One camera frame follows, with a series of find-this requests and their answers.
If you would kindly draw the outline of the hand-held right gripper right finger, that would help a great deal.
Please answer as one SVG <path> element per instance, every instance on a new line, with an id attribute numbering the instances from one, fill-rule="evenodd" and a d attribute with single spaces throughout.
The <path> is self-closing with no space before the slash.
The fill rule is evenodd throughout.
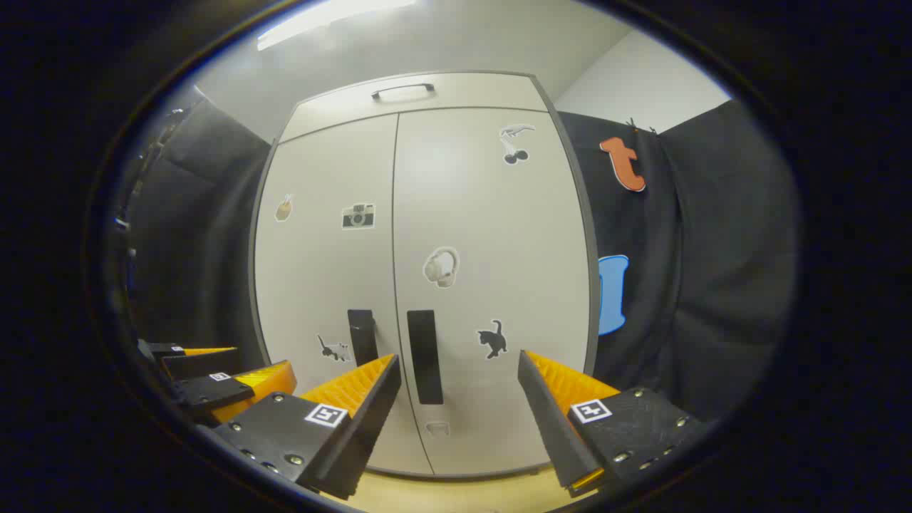
<path id="1" fill-rule="evenodd" d="M 639 486 L 708 432 L 654 390 L 618 390 L 531 351 L 520 353 L 517 379 L 558 482 L 573 497 Z"/>

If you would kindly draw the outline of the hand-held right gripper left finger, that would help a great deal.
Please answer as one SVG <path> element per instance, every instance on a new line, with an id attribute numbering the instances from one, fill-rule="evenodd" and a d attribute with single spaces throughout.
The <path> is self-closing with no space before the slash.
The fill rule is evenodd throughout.
<path id="1" fill-rule="evenodd" d="M 388 354 L 303 395 L 274 388 L 214 429 L 254 464 L 313 492 L 349 499 L 396 402 L 400 358 Z"/>

